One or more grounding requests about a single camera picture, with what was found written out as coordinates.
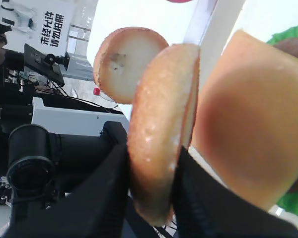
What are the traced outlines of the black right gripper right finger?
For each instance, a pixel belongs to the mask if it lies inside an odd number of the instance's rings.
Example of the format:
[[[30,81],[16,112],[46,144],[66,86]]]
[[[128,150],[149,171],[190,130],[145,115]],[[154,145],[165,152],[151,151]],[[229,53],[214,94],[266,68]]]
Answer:
[[[172,188],[181,238],[298,238],[295,225],[238,197],[182,147]]]

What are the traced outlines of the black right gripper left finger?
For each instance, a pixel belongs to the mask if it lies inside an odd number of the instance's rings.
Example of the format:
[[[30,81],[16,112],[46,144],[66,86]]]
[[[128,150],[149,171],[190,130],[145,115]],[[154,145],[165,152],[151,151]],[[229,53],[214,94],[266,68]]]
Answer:
[[[127,146],[117,145],[75,191],[11,225],[6,238],[119,238],[129,187]]]

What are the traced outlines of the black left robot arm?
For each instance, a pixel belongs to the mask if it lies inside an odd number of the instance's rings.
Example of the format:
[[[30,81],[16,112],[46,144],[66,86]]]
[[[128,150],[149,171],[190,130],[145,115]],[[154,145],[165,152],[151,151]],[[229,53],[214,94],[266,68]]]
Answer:
[[[6,238],[119,238],[126,213],[127,133],[108,121],[99,136],[16,128],[8,140],[12,187]]]

